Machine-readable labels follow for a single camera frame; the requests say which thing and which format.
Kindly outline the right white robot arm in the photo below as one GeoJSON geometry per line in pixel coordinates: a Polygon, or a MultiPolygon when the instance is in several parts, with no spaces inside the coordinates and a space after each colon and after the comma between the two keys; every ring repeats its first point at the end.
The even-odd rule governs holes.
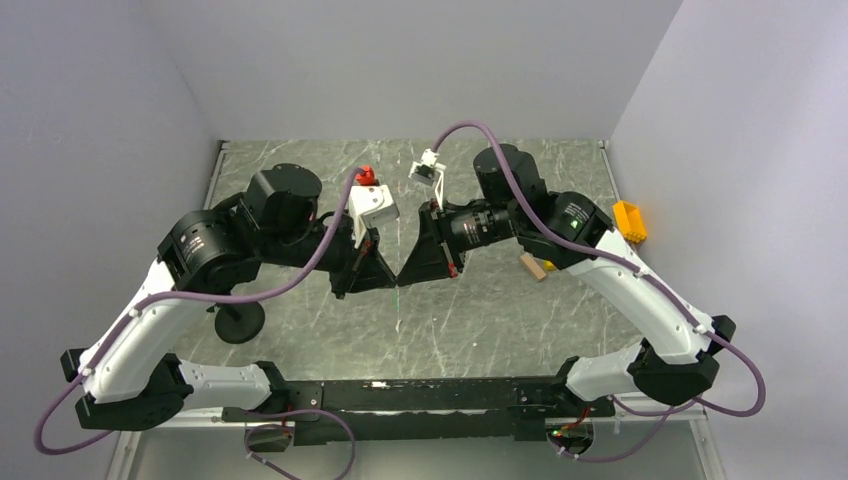
{"type": "MultiPolygon", "coordinates": [[[[510,144],[500,147],[521,193],[549,230],[647,270],[592,200],[578,192],[548,191],[530,153],[510,144]]],[[[493,148],[478,153],[472,166],[483,198],[465,205],[438,198],[421,204],[419,235],[397,274],[398,286],[455,278],[464,270],[466,252],[515,238],[526,253],[594,288],[643,335],[637,344],[612,354],[567,359],[551,386],[552,403],[560,413],[576,415],[601,397],[637,391],[679,406],[712,386],[719,370],[714,356],[723,347],[698,335],[647,275],[637,277],[616,262],[563,248],[545,237],[521,209],[493,148]]]]}

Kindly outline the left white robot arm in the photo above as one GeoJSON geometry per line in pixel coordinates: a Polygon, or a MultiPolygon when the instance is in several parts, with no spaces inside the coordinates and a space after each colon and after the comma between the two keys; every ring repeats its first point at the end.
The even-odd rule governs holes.
{"type": "Polygon", "coordinates": [[[325,272],[337,298],[395,286],[378,250],[379,227],[399,215],[390,188],[357,168],[334,211],[319,212],[321,192],[312,171],[282,163],[254,174],[243,192],[183,216],[106,334],[62,357],[66,378],[84,391],[75,405],[80,425],[143,431],[185,410],[239,408],[264,420],[291,410],[291,389],[272,362],[200,365],[172,348],[191,321],[210,311],[217,312],[221,340],[253,339],[264,326],[264,295],[232,291],[266,264],[294,267],[300,277],[325,272]]]}

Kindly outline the yellow plastic bin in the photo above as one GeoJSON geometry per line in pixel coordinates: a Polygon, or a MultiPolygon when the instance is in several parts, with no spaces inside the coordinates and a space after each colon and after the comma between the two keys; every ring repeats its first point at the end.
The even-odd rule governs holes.
{"type": "Polygon", "coordinates": [[[638,206],[620,200],[613,207],[616,226],[624,239],[632,244],[642,244],[648,237],[645,223],[638,206]]]}

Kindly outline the tan rectangular wooden block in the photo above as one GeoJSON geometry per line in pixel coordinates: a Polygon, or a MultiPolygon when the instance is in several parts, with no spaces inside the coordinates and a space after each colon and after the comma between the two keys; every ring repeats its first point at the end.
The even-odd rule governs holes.
{"type": "Polygon", "coordinates": [[[542,281],[547,277],[547,272],[539,261],[529,253],[520,256],[521,265],[527,270],[535,281],[542,281]]]}

